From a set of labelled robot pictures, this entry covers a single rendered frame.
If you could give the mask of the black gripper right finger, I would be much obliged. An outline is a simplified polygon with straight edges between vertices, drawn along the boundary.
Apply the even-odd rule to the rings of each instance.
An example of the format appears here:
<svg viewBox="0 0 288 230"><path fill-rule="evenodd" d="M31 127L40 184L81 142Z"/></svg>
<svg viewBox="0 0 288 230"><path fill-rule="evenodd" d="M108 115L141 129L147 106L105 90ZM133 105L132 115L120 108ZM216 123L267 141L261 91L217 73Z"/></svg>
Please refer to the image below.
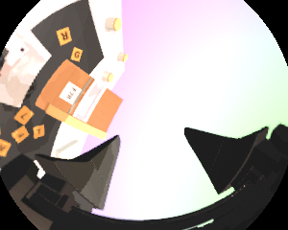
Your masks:
<svg viewBox="0 0 288 230"><path fill-rule="evenodd" d="M229 183L235 180L241 166L244 168L244 164L247 164L256 143L267 138L267 134L270 134L269 126L261 127L239 139L189 126L183 132L187 143L212 181L217 195L231 189L232 185Z"/></svg>

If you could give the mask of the white cylindrical container with orange lid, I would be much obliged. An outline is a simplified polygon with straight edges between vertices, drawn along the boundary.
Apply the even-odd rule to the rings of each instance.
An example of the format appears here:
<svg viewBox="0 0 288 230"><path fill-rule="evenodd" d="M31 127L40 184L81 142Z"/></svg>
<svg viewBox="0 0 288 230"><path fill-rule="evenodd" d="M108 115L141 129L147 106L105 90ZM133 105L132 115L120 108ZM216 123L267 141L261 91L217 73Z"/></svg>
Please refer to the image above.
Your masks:
<svg viewBox="0 0 288 230"><path fill-rule="evenodd" d="M112 18L112 16L110 16L105 22L106 30L118 31L122 26L121 18Z"/></svg>
<svg viewBox="0 0 288 230"><path fill-rule="evenodd" d="M117 60L126 62L126 60L128 60L128 56L128 54L120 53L117 55Z"/></svg>
<svg viewBox="0 0 288 230"><path fill-rule="evenodd" d="M102 80L103 81L112 81L113 80L113 74L111 72L103 72L102 74Z"/></svg>

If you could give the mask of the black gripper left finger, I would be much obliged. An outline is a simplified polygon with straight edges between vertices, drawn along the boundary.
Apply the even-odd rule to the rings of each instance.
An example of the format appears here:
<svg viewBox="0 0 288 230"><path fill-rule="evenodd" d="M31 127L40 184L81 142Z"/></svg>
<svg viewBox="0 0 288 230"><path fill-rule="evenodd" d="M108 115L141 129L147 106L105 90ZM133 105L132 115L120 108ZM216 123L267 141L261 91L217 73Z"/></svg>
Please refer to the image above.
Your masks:
<svg viewBox="0 0 288 230"><path fill-rule="evenodd" d="M36 161L44 173L67 181L93 208L103 211L120 147L120 135L114 135L105 143L75 158L67 160L38 153Z"/></svg>

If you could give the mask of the white paper ticket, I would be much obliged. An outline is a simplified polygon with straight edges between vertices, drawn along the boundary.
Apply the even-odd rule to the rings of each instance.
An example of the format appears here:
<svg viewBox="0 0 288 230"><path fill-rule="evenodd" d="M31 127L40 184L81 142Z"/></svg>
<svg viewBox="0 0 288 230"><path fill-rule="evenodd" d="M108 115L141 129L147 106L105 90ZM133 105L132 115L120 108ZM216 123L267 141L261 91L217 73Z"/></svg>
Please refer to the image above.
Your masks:
<svg viewBox="0 0 288 230"><path fill-rule="evenodd" d="M60 92L59 97L67 100L69 104L74 104L75 100L78 99L79 93L82 93L82 88L76 87L76 85L72 84L69 80L62 89L62 92Z"/></svg>

